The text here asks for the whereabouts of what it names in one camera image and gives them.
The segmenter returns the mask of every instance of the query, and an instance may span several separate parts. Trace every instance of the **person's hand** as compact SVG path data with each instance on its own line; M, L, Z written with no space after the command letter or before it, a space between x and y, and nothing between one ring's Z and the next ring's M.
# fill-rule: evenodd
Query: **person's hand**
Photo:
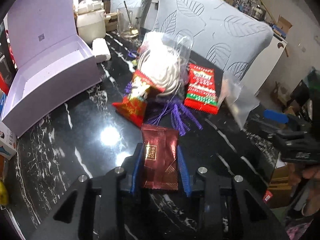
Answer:
M315 180L313 187L310 189L307 203L302 210L304 216L313 215L320 209L320 166L305 169L301 165L288 163L288 169L288 184L290 186L297 185L301 178Z

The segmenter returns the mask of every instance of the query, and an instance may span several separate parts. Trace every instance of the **black marble table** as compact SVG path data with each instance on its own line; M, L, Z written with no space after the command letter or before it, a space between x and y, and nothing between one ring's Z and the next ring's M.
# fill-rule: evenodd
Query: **black marble table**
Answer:
M129 42L107 34L112 57L98 65L102 82L57 107L19 138L5 183L11 197L9 208L26 239L79 175L104 175L120 166L141 142L140 130L117 114L111 103L122 100L134 71L128 50L136 49L142 38ZM193 52L190 59L215 69L219 93L222 71ZM251 115L262 116L263 110L260 105ZM242 175L263 197L278 151L246 129L240 131L225 106L217 115L193 113L203 129L191 124L191 130L179 138L184 154L219 175ZM170 116L159 125L171 127ZM195 205L190 200L180 201L180 197L178 193L150 192L148 213L127 203L127 239L185 239L186 232L193 237Z

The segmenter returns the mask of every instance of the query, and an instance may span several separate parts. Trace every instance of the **glass cup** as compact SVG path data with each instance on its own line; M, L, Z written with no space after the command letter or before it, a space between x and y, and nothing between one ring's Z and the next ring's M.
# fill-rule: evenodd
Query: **glass cup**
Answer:
M128 7L128 12L132 25L125 7L117 9L118 12L118 32L123 38L134 38L139 35L142 7Z

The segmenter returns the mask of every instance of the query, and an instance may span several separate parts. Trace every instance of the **clear plastic bag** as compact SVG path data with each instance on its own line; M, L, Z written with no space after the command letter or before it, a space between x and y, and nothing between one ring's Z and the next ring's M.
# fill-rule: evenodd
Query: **clear plastic bag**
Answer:
M184 95L191 47L192 39L188 36L146 33L139 51L137 69L156 85L165 88L158 96Z
M218 107L221 106L224 99L241 130L250 111L260 104L254 94L229 72L223 73Z

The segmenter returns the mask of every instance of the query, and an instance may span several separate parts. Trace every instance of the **white ceramic jar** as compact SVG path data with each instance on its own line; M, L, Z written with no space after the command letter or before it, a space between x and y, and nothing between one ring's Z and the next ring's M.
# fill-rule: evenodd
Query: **white ceramic jar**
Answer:
M92 44L94 39L106 36L105 16L101 0L81 1L77 13L78 34L87 44Z

